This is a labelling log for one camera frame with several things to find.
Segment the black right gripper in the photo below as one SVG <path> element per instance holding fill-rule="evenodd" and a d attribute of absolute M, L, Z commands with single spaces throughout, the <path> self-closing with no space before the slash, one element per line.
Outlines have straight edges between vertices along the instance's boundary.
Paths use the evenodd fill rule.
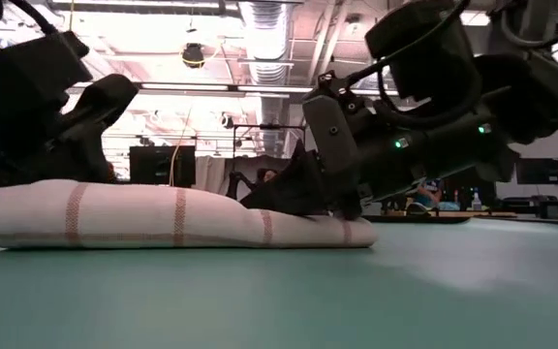
<path fill-rule="evenodd" d="M 355 219 L 362 205 L 411 191 L 427 179 L 469 168 L 508 181 L 519 155 L 498 118 L 476 104 L 416 117 L 357 96 L 328 72 L 306 95 L 303 113 L 315 143 L 298 141 L 288 166 L 240 200 L 246 208 Z"/>

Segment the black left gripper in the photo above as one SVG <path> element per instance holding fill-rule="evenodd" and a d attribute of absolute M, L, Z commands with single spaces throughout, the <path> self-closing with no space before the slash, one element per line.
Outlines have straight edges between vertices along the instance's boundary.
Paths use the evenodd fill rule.
<path fill-rule="evenodd" d="M 65 91 L 49 101 L 0 97 L 0 187 L 44 179 L 114 183 L 102 135 L 138 93 L 129 79 L 111 74 L 85 87 L 66 113 Z"/>

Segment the white red-checked towel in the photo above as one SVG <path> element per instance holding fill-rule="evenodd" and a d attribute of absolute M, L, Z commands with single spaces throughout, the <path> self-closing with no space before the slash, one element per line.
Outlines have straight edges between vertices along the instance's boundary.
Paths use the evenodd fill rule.
<path fill-rule="evenodd" d="M 154 185 L 42 180 L 0 188 L 2 248 L 369 247 L 373 225 L 246 208 Z"/>

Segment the person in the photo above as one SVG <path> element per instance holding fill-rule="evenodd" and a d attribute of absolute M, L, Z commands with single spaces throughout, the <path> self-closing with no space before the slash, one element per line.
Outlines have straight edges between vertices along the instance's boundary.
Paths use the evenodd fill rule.
<path fill-rule="evenodd" d="M 278 172 L 272 169 L 259 168 L 256 172 L 256 179 L 252 181 L 242 172 L 231 172 L 229 175 L 229 184 L 226 196 L 236 200 L 238 186 L 243 183 L 251 192 L 262 184 L 272 180 Z"/>
<path fill-rule="evenodd" d="M 459 204 L 445 201 L 443 194 L 444 181 L 440 178 L 426 180 L 417 189 L 408 192 L 408 196 L 413 199 L 413 202 L 421 206 L 443 211 L 459 211 Z"/>

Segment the black monitor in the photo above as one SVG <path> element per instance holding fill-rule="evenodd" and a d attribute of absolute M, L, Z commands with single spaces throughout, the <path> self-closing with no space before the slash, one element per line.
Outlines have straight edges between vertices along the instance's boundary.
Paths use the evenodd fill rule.
<path fill-rule="evenodd" d="M 520 158 L 515 163 L 515 176 L 522 185 L 558 185 L 558 159 Z"/>
<path fill-rule="evenodd" d="M 196 149 L 192 145 L 131 146 L 130 182 L 191 188 L 196 183 Z"/>

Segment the white curtain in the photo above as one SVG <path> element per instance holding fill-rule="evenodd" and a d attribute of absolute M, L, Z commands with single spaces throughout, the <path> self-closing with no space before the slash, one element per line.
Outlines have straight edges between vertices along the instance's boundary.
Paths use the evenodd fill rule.
<path fill-rule="evenodd" d="M 226 195 L 234 160 L 201 156 L 196 158 L 196 183 L 194 189 Z"/>

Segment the ceiling light strip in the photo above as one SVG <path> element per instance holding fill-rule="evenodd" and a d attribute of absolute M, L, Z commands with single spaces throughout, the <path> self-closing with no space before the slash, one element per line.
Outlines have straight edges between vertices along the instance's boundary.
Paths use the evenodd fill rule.
<path fill-rule="evenodd" d="M 312 90 L 307 86 L 279 86 L 279 85 L 239 85 L 239 92 L 246 93 L 276 93 L 276 94 L 304 94 Z"/>
<path fill-rule="evenodd" d="M 174 91 L 232 91 L 229 85 L 223 84 L 196 84 L 196 83 L 154 83 L 143 82 L 140 84 L 142 89 L 154 90 L 174 90 Z"/>

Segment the green table mat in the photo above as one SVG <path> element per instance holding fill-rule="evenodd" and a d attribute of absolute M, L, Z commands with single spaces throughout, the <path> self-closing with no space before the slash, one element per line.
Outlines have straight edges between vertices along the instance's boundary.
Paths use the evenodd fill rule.
<path fill-rule="evenodd" d="M 558 226 L 366 249 L 0 251 L 0 349 L 558 349 Z"/>

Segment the black ceiling dome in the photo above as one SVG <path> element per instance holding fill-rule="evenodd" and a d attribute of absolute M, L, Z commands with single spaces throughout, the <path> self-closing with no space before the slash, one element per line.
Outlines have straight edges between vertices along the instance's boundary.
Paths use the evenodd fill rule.
<path fill-rule="evenodd" d="M 205 64 L 202 52 L 203 45 L 200 43 L 188 43 L 181 52 L 181 60 L 190 69 L 200 69 Z"/>

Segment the silver ceiling duct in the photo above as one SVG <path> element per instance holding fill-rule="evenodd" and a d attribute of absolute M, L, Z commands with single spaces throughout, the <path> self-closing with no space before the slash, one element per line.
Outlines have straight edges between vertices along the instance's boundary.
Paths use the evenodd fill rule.
<path fill-rule="evenodd" d="M 282 2 L 240 2 L 245 25 L 245 46 L 251 81 L 255 85 L 285 85 L 288 66 L 278 63 L 288 54 L 288 35 L 293 6 Z M 279 98 L 261 97 L 261 124 L 283 124 L 284 102 Z M 281 157 L 285 131 L 262 130 L 265 154 Z"/>

